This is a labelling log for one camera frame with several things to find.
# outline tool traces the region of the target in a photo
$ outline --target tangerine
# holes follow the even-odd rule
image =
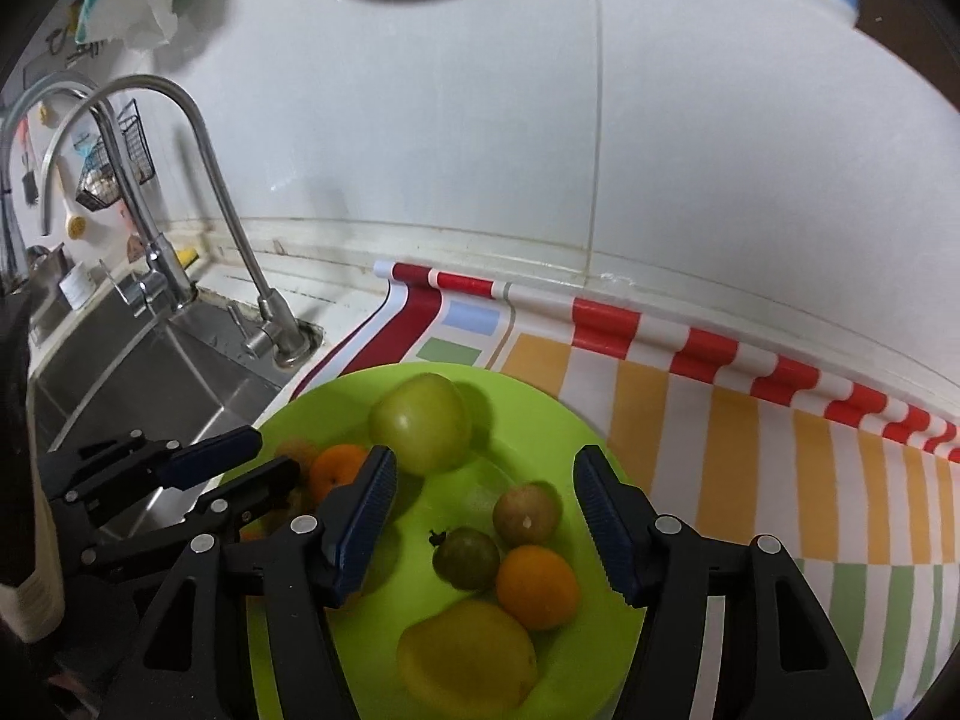
[[[355,443],[338,443],[320,452],[310,466],[307,482],[313,505],[317,506],[333,488],[352,483],[366,459],[366,447]]]
[[[580,586],[560,555],[525,544],[507,552],[500,563],[496,600],[528,631],[548,631],[576,615]]]

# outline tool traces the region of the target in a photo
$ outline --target striped tablecloth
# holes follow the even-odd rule
[[[659,512],[704,536],[774,533],[798,560],[875,717],[901,718],[960,637],[960,440],[914,404],[631,307],[397,263],[381,308],[296,396],[388,362],[498,370],[606,437]],[[712,716],[712,605],[694,718]]]

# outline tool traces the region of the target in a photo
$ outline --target green stripe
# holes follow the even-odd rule
[[[913,566],[895,565],[890,569],[890,594],[887,597],[887,621],[883,631],[880,673],[877,674],[874,696],[870,700],[874,717],[885,714],[894,707],[896,688],[904,675],[912,607]]]
[[[950,637],[950,649],[957,646],[957,640],[960,640],[960,603],[957,604],[957,615],[953,618],[953,635]]]
[[[933,669],[937,661],[937,638],[940,635],[940,618],[944,613],[944,567],[933,566],[933,618],[930,619],[930,636],[926,640],[926,655],[923,656],[923,666],[920,668],[920,680],[917,683],[919,696],[926,692],[933,682]]]
[[[421,360],[429,362],[457,362],[459,365],[473,365],[480,356],[480,349],[445,341],[443,338],[428,338],[416,355]]]
[[[837,563],[833,569],[833,595],[829,618],[852,664],[860,650],[863,617],[867,610],[867,566]]]

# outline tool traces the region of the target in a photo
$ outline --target yellow sponge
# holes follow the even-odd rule
[[[189,266],[200,259],[200,255],[194,247],[182,248],[176,252],[176,259],[179,260],[181,268],[189,268]]]

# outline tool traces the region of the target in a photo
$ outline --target wall tile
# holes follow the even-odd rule
[[[194,0],[152,69],[198,101],[245,217],[586,248],[595,21],[595,0]],[[185,189],[168,217],[215,215],[181,115],[150,115]]]
[[[803,1],[601,1],[594,250],[960,382],[957,112]]]

